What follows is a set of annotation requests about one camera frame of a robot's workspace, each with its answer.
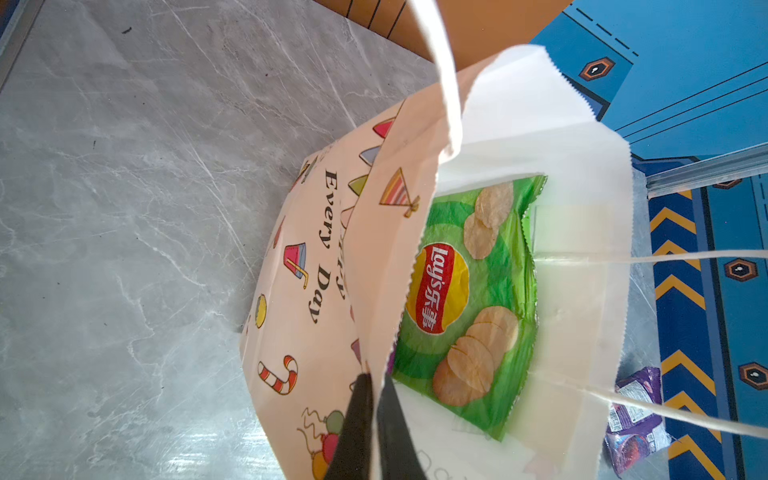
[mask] metal bar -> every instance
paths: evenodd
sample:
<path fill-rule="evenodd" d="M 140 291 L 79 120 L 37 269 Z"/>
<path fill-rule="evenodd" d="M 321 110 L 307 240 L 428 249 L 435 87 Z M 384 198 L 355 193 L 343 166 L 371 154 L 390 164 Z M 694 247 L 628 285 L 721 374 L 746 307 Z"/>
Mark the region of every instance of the metal bar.
<path fill-rule="evenodd" d="M 768 174 L 768 142 L 649 175 L 648 198 L 758 174 Z"/>

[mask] brown hexagon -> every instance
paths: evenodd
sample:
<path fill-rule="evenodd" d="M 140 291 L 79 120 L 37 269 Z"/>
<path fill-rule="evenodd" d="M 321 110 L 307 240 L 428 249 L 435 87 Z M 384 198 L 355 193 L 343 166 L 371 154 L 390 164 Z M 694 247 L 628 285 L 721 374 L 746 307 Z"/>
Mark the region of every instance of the brown hexagon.
<path fill-rule="evenodd" d="M 756 390 L 768 389 L 768 369 L 757 362 L 740 366 L 739 377 Z"/>
<path fill-rule="evenodd" d="M 581 69 L 581 73 L 578 75 L 586 81 L 593 81 L 597 78 L 603 78 L 608 72 L 613 69 L 616 62 L 608 57 L 603 57 L 599 60 L 591 61 Z"/>
<path fill-rule="evenodd" d="M 731 180 L 730 182 L 723 182 L 721 184 L 714 184 L 713 187 L 720 188 L 721 190 L 728 190 L 729 188 L 734 188 L 736 185 L 741 183 L 741 178 L 737 178 L 736 180 Z"/>
<path fill-rule="evenodd" d="M 757 263 L 737 258 L 725 264 L 725 276 L 739 282 L 752 280 L 758 275 Z"/>

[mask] paper bag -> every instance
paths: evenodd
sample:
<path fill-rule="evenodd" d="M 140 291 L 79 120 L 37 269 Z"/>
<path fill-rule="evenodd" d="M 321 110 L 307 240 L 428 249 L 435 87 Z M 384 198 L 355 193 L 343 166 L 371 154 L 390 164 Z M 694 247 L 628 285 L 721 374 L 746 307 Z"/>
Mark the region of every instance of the paper bag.
<path fill-rule="evenodd" d="M 240 351 L 287 478 L 324 476 L 361 372 L 378 395 L 435 192 L 548 175 L 531 223 L 535 257 L 629 255 L 628 146 L 543 48 L 510 48 L 459 72 L 458 86 L 464 137 L 453 160 L 439 166 L 449 129 L 433 85 L 310 155 L 280 211 Z M 504 442 L 398 389 L 428 477 L 594 477 L 607 403 L 586 389 L 612 389 L 628 265 L 537 269 L 539 334 Z"/>

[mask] bag handle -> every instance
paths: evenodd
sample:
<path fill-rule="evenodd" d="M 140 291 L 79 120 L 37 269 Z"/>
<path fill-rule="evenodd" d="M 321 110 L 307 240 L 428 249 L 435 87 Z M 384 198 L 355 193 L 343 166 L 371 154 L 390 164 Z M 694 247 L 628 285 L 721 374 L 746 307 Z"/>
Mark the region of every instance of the bag handle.
<path fill-rule="evenodd" d="M 462 146 L 462 103 L 458 95 L 456 65 L 435 0 L 410 0 L 408 6 L 437 68 L 442 103 L 448 120 L 448 146 L 438 156 L 438 163 L 444 164 L 458 155 Z"/>

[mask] lay's chip bag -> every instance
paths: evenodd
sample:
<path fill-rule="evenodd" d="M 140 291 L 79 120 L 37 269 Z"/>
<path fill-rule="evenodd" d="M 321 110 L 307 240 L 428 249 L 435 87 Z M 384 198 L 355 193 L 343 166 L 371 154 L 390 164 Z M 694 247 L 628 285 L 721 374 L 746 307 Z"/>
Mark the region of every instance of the lay's chip bag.
<path fill-rule="evenodd" d="M 526 213 L 546 177 L 433 200 L 392 376 L 501 440 L 536 338 Z"/>

